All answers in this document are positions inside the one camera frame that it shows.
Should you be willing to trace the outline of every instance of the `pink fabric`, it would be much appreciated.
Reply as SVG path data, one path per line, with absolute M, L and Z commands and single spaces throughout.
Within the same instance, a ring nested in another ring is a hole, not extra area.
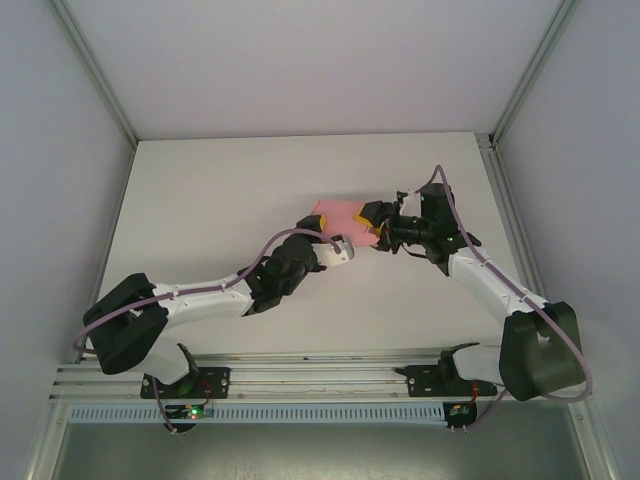
M 322 233 L 329 236 L 343 235 L 354 247 L 370 247 L 378 243 L 378 237 L 369 227 L 355 217 L 362 210 L 362 202 L 320 200 L 313 209 L 314 215 L 324 215 L 326 223 Z

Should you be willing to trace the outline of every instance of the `black clamp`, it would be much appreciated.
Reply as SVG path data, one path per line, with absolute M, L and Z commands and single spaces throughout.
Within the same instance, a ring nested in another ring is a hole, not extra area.
M 156 288 L 144 273 L 125 278 L 91 307 L 82 318 L 85 326 L 126 305 L 152 298 Z M 107 375 L 126 372 L 138 365 L 153 347 L 167 324 L 167 310 L 157 302 L 136 312 L 125 312 L 89 332 L 102 372 Z
M 546 304 L 543 311 L 582 351 L 575 311 L 565 302 Z M 540 342 L 538 335 L 549 341 Z M 516 311 L 505 319 L 499 362 L 504 386 L 521 402 L 584 381 L 567 344 L 535 311 Z
M 424 255 L 408 250 L 407 253 L 429 260 L 449 276 L 449 257 L 465 248 L 466 240 L 458 228 L 444 185 L 432 183 L 419 192 L 419 217 L 400 215 L 400 207 L 407 195 L 403 192 L 397 193 L 398 200 L 393 203 L 377 201 L 365 204 L 358 216 L 370 227 L 380 229 L 379 240 L 374 247 L 376 250 L 396 254 L 405 245 L 419 245 L 424 248 Z M 473 245 L 482 245 L 470 233 L 468 236 Z
M 300 220 L 296 227 L 321 232 L 322 217 L 309 215 Z M 313 249 L 316 243 L 320 243 L 320 240 L 312 235 L 294 233 L 276 247 L 271 256 L 262 258 L 260 264 L 245 278 L 253 299 L 246 316 L 278 306 L 282 297 L 291 295 L 309 273 L 327 269 L 318 263 Z
M 200 375 L 188 392 L 180 392 L 176 385 L 158 383 L 158 395 L 161 399 L 206 399 L 224 400 L 229 395 L 231 369 L 227 367 L 199 367 Z M 145 375 L 140 389 L 140 398 L 151 400 L 156 398 L 153 391 L 153 378 Z
M 472 397 L 474 384 L 478 388 L 478 396 L 494 397 L 498 389 L 489 382 L 480 380 L 459 380 L 447 383 L 442 378 L 437 365 L 409 365 L 396 368 L 395 372 L 407 377 L 409 396 L 415 397 Z

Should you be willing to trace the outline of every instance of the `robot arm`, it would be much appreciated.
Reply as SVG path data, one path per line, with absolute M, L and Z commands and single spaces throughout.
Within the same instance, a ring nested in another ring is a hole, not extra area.
M 445 386 L 483 380 L 505 386 L 524 401 L 585 380 L 568 345 L 532 305 L 540 307 L 580 350 L 575 312 L 564 302 L 551 304 L 533 294 L 493 266 L 480 241 L 460 231 L 443 184 L 398 192 L 395 202 L 367 203 L 359 220 L 379 233 L 377 250 L 396 254 L 405 245 L 423 247 L 424 255 L 408 253 L 429 260 L 467 288 L 502 327 L 499 347 L 471 343 L 442 352 L 439 377 Z
M 572 342 L 579 354 L 575 312 L 566 303 L 549 303 L 499 272 L 480 241 L 461 231 L 452 205 L 445 185 L 430 183 L 417 192 L 398 192 L 395 202 L 367 203 L 359 214 L 359 220 L 379 235 L 374 248 L 396 254 L 405 245 L 421 246 L 424 255 L 410 254 L 429 260 L 470 290 L 503 328 L 499 347 L 468 343 L 444 350 L 438 381 L 446 389 L 463 380 L 504 385 L 521 401 L 583 382 L 584 371 L 569 346 Z M 297 227 L 319 234 L 321 224 L 316 215 Z M 198 368 L 187 348 L 164 334 L 188 322 L 253 315 L 277 306 L 308 273 L 353 258 L 346 240 L 333 240 L 339 243 L 337 250 L 314 236 L 292 234 L 246 272 L 213 282 L 164 285 L 151 283 L 142 273 L 131 275 L 83 319 L 86 328 L 101 322 L 89 337 L 102 371 L 141 371 L 171 385 L 179 395 L 188 393 L 198 380 Z M 132 303 L 144 306 L 130 310 Z M 555 330 L 538 310 L 553 320 Z M 106 322 L 109 315 L 112 321 Z
M 322 218 L 309 216 L 297 227 L 321 231 Z M 346 263 L 352 246 L 341 237 L 337 245 L 321 243 L 304 233 L 289 235 L 271 256 L 238 275 L 188 285 L 153 284 L 143 273 L 130 275 L 105 295 L 83 318 L 85 327 L 134 302 L 150 300 L 140 309 L 116 316 L 89 332 L 89 338 L 106 374 L 139 371 L 158 378 L 175 391 L 187 393 L 198 380 L 195 362 L 184 345 L 166 333 L 190 322 L 223 316 L 246 316 L 277 306 L 291 295 L 310 272 Z M 241 281 L 238 277 L 245 275 Z

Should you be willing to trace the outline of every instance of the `red wire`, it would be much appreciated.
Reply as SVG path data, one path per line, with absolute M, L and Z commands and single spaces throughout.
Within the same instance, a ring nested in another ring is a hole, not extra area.
M 469 402 L 469 405 L 467 406 L 467 408 L 471 408 L 473 406 L 474 403 L 476 403 L 476 400 L 478 399 L 478 384 L 476 382 L 473 382 L 473 396 L 471 397 L 471 401 Z
M 213 387 L 211 385 L 209 385 L 207 382 L 205 382 L 204 380 L 200 380 L 200 383 L 202 385 L 204 385 L 208 389 L 208 390 L 205 390 L 205 392 L 207 394 L 207 401 L 202 404 L 202 407 L 204 407 L 211 400 L 211 392 L 213 391 Z

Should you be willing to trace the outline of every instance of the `metal frame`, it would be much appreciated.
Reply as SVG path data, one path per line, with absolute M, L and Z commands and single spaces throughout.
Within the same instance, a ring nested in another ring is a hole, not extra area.
M 544 295 L 499 150 L 492 146 L 488 135 L 478 135 L 477 140 L 519 273 L 527 286 Z M 324 405 L 323 408 L 327 408 L 328 405 L 341 403 L 375 406 L 390 402 L 405 407 L 425 404 L 437 406 L 443 401 L 468 400 L 408 396 L 406 379 L 393 369 L 411 364 L 435 365 L 438 354 L 433 349 L 407 349 L 306 356 L 209 355 L 199 356 L 197 362 L 203 366 L 232 368 L 229 398 L 216 400 L 216 404 L 223 408 L 269 404 Z M 49 415 L 39 434 L 27 478 L 52 478 L 66 425 L 74 408 L 90 408 L 99 404 L 108 404 L 112 409 L 153 405 L 153 400 L 139 397 L 141 381 L 141 373 L 105 376 L 96 361 L 61 365 L 51 391 Z M 620 478 L 595 402 L 572 404 L 569 408 L 591 477 Z
M 524 72 L 522 72 L 516 88 L 513 90 L 511 97 L 509 97 L 507 105 L 500 114 L 500 118 L 493 129 L 491 137 L 494 143 L 499 144 L 511 128 L 511 125 L 513 125 L 516 116 L 520 112 L 533 85 L 540 76 L 540 72 L 542 72 L 547 60 L 553 53 L 553 50 L 558 44 L 558 40 L 564 33 L 579 4 L 580 0 L 562 0 L 558 5 L 549 25 L 547 25 L 547 29 L 540 39 L 540 43 L 538 43 Z
M 118 219 L 120 218 L 120 212 L 122 211 L 124 196 L 125 196 L 125 193 L 127 192 L 127 186 L 129 185 L 129 178 L 131 178 L 131 172 L 133 171 L 133 160 L 135 156 L 136 156 L 136 150 L 133 149 L 127 160 L 127 169 L 125 171 L 124 180 L 122 182 L 122 185 L 120 186 L 120 190 L 118 191 L 118 197 L 116 199 L 116 205 L 113 212 L 113 216 L 109 220 L 105 246 L 102 249 L 102 255 L 100 257 L 100 262 L 98 263 L 98 275 L 96 276 L 96 280 L 91 287 L 89 307 L 91 305 L 94 305 L 100 297 L 100 287 L 102 285 L 102 279 L 104 278 L 104 272 L 107 269 L 107 262 L 109 261 L 109 254 L 111 253 L 113 238 L 115 237 L 115 234 L 116 234 L 116 226 L 118 224 Z M 85 342 L 86 342 L 86 337 L 84 337 L 84 339 L 82 340 L 83 344 Z M 75 361 L 76 363 L 79 363 L 80 361 L 82 361 L 82 353 L 77 352 L 75 354 Z
M 476 135 L 476 139 L 502 222 L 505 225 L 518 273 L 531 290 L 548 298 L 531 250 L 520 209 L 512 194 L 513 188 L 502 160 L 500 147 L 495 143 L 495 138 L 489 135 Z M 592 398 L 586 402 L 569 404 L 569 410 L 591 477 L 605 480 L 620 479 L 620 470 L 595 400 Z
M 91 83 L 98 92 L 102 103 L 104 103 L 104 106 L 109 111 L 109 114 L 118 129 L 122 132 L 122 135 L 124 135 L 131 144 L 131 147 L 135 150 L 139 142 L 138 137 L 67 2 L 65 0 L 45 1 L 55 17 L 60 30 L 62 30 L 67 37 L 69 45 L 84 67 L 89 80 L 91 80 Z

